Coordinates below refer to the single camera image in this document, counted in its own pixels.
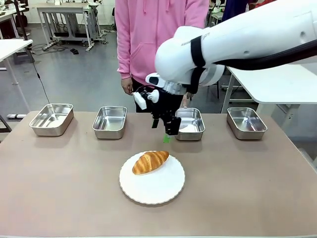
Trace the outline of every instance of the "croissant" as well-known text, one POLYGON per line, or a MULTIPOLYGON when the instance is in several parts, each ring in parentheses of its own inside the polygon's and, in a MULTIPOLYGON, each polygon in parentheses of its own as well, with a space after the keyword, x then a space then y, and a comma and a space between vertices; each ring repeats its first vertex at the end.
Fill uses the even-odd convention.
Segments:
POLYGON ((134 164, 132 172, 135 175, 145 174, 160 167, 168 158, 167 151, 144 153, 134 164))

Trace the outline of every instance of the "stainless steel tray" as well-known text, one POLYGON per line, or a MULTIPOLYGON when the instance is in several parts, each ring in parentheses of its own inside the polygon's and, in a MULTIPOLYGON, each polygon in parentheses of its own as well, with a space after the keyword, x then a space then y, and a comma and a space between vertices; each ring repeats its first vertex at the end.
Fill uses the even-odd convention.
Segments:
POLYGON ((47 104, 30 122, 38 136, 60 136, 74 117, 71 104, 47 104))
POLYGON ((120 139, 124 134, 127 108, 102 107, 93 123, 98 139, 120 139))
POLYGON ((228 108, 227 121, 239 140, 260 140, 267 126, 251 108, 228 108))
POLYGON ((200 111, 196 108, 180 108, 176 116, 182 119, 179 127, 178 140, 201 140, 205 125, 200 111))

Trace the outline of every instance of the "white robotic arm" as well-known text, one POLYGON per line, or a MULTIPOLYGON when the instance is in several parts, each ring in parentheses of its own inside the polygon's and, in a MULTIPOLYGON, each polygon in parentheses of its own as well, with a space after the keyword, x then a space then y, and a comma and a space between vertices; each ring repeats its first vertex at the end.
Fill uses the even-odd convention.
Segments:
MULTIPOLYGON (((316 55, 317 0, 277 0, 212 28, 179 27, 174 37, 158 48, 157 73, 146 77, 159 91, 153 117, 156 120, 171 111, 163 119, 166 128, 169 118, 175 116, 175 106, 171 110, 169 104, 160 103, 161 98, 196 93, 198 86, 216 83, 225 66, 257 70, 316 55)), ((151 98, 146 94, 144 91, 143 98, 151 98)))

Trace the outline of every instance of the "green object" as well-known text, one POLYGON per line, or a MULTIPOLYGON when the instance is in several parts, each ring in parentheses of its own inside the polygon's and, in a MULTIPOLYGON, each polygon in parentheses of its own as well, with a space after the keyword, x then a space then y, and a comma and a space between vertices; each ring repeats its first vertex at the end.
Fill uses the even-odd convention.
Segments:
POLYGON ((170 142, 170 135, 165 134, 164 139, 163 139, 163 143, 169 143, 169 142, 170 142))

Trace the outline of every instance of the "hoodie pocket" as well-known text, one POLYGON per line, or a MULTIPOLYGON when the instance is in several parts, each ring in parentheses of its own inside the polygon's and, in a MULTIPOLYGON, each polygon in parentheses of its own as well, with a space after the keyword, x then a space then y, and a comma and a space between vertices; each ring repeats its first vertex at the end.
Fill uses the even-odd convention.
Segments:
POLYGON ((148 74, 154 73, 155 53, 154 43, 140 43, 130 57, 131 74, 140 79, 145 79, 148 74))

